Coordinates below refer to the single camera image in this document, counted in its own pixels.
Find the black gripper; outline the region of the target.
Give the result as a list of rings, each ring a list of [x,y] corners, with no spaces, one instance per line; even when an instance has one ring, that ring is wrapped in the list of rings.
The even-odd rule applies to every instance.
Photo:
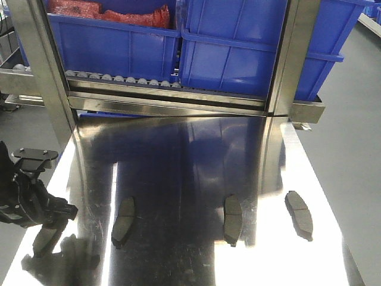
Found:
[[[1,222],[22,228],[42,225],[55,229],[67,220],[74,220],[78,208],[67,200],[55,197],[40,179],[31,180],[24,173],[1,179]]]

